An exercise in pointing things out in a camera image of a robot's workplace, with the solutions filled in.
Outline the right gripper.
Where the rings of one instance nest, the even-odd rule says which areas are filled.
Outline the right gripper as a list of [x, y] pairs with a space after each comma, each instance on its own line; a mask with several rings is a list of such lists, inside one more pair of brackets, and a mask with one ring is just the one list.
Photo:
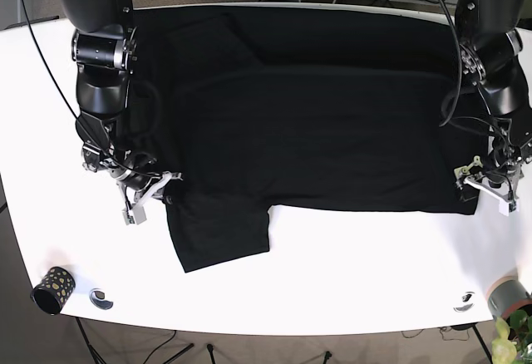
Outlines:
[[138, 175], [131, 170], [115, 170], [115, 182], [124, 201], [122, 216], [126, 225], [144, 223], [144, 205], [150, 199], [163, 200], [165, 187], [173, 180], [183, 180], [182, 174]]

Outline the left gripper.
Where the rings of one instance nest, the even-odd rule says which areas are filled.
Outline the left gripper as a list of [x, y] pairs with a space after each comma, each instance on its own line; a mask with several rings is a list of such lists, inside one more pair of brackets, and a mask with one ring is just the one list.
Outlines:
[[474, 156], [468, 165], [454, 168], [455, 186], [462, 202], [483, 192], [498, 200], [499, 212], [510, 215], [519, 209], [517, 195], [521, 179], [521, 164], [507, 161], [499, 164], [495, 159]]

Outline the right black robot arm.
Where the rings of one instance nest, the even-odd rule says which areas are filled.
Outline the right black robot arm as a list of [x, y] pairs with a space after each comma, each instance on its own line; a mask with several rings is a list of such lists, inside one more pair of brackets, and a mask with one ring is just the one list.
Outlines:
[[75, 31], [71, 57], [77, 66], [76, 132], [83, 142], [86, 170], [107, 172], [116, 182], [126, 224], [146, 220], [149, 199], [162, 200], [166, 185], [180, 173], [157, 172], [156, 158], [125, 140], [126, 109], [136, 60], [132, 0], [60, 0]]

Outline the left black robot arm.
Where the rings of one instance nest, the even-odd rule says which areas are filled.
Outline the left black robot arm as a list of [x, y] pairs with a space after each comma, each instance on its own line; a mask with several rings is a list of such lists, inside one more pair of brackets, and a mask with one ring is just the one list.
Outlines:
[[455, 90], [441, 105], [445, 125], [492, 139], [485, 157], [456, 168], [462, 200], [476, 190], [498, 199], [508, 215], [518, 205], [522, 166], [531, 161], [529, 85], [520, 65], [517, 30], [525, 0], [457, 0], [448, 16], [459, 54]]

